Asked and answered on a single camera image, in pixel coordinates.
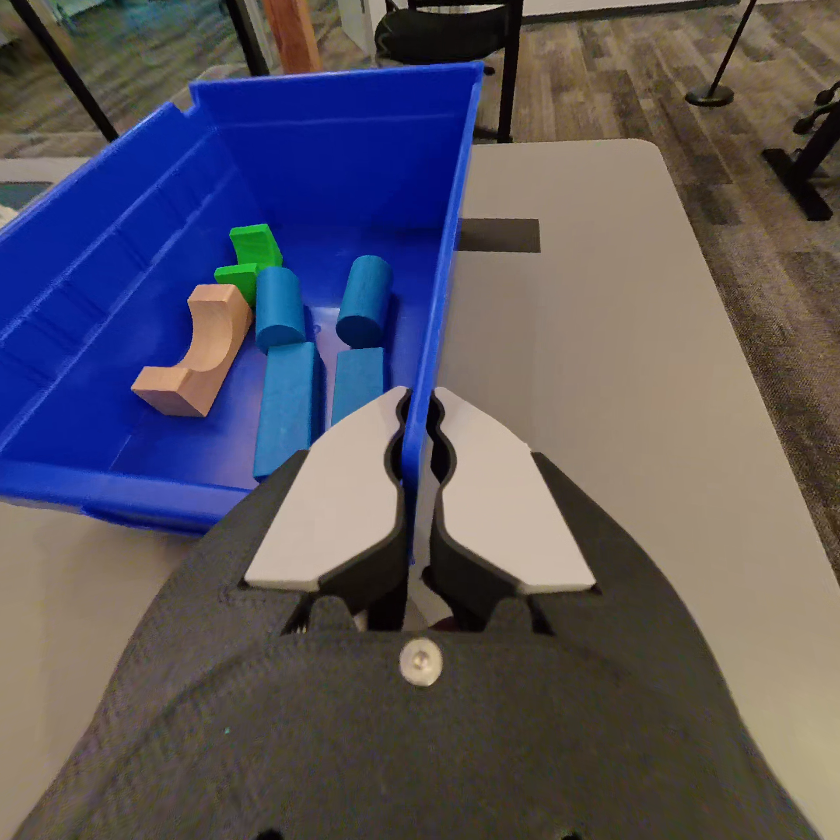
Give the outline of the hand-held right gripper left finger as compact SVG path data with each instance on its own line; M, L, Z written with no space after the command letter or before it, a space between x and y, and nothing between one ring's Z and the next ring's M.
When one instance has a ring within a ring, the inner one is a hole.
M402 629L408 516L402 385L366 403L301 453L300 467L245 573L256 589L335 595L368 628Z

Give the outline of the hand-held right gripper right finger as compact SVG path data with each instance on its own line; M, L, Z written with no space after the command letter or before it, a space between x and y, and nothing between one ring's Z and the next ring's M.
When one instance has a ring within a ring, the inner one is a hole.
M597 595L595 575L540 466L552 464L446 387L430 397L437 482L423 582L451 612L437 628L483 631L500 602Z

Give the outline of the blue wooden block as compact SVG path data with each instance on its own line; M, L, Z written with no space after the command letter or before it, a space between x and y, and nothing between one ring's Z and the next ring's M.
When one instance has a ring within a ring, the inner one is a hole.
M372 402L385 390L385 351L382 347L338 353L332 390L331 425Z
M263 481L322 430L322 360L314 342L269 349L253 477Z

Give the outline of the natural wooden arch block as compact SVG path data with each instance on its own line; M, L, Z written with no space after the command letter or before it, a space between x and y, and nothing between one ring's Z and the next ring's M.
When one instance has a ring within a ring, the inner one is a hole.
M250 329L253 313L231 284L199 285L187 304L192 341L185 356L171 367L145 366L131 391L161 414L206 417Z

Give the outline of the blue wooden cylinder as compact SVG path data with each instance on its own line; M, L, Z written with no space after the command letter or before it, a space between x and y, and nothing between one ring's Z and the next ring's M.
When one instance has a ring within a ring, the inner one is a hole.
M339 339L352 350L382 346L392 280L391 266L379 256L353 262L336 323Z
M290 269L269 266L258 274L255 311L255 341L263 354L308 340L301 284Z

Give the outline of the green wooden block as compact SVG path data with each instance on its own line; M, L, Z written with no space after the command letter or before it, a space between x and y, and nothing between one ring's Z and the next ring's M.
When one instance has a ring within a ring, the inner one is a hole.
M235 286L251 309L255 309L259 273L269 267L282 267L283 256L268 224L232 227L228 235L236 264L216 268L215 281Z

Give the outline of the blue plastic bin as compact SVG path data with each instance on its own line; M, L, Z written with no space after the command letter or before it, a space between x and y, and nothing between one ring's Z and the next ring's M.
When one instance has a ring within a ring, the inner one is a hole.
M253 337L205 419L163 416L131 385L186 353L187 298L234 262L230 229L267 224L316 332L354 259L392 267L414 502L482 78L469 62L195 82L191 108L160 107L7 224L2 501L197 536L256 488Z

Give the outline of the black table leg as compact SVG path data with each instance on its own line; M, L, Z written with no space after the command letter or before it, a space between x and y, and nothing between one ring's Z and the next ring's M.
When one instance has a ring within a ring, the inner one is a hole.
M504 58L501 72L500 109L497 128L497 142L512 142L511 125L518 77L520 33L523 17L523 1L506 1L507 10Z
M32 8L31 4L28 1L10 1L10 4L31 35L35 37L42 50L45 51L54 68L58 71L73 96L78 100L104 139L108 142L117 140L119 138L119 132L112 125L105 112L102 111L85 82L78 75L69 58L59 47L53 35L49 32L47 26Z
M263 49L259 44L257 30L246 1L219 1L230 17L239 45L243 51L245 63L252 77L267 77L270 68Z

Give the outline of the brown wooden table leg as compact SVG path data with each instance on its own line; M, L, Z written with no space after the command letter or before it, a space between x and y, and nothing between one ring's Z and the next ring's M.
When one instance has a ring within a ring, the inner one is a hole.
M321 72L322 61L307 1L263 1L286 75Z

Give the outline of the black floor stand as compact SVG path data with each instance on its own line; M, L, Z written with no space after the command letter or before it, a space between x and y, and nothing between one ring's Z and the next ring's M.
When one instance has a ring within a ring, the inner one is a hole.
M738 26L731 37L728 48L721 58L721 62L714 78L712 78L707 85L696 87L686 93L685 101L689 105L704 109L716 109L726 107L732 103L734 99L734 92L729 87L723 85L721 80L728 68L735 49L739 45L742 33L746 28L757 4L757 1L748 1Z

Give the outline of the black office chair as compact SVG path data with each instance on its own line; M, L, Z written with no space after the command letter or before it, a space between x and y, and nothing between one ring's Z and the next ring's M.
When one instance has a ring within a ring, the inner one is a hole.
M374 31L375 54L406 66L483 60L503 51L518 63L523 1L476 2L478 12L456 12L458 2L385 3Z

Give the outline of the black table frame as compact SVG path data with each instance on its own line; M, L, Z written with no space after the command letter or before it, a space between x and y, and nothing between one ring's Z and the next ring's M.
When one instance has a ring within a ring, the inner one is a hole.
M761 157L771 168L784 189L809 222L826 222L833 217L833 210L814 188L812 178L827 155L839 141L839 82L836 81L815 97L810 114L796 121L793 133L804 136L824 117L805 146L797 154L771 148L761 152Z

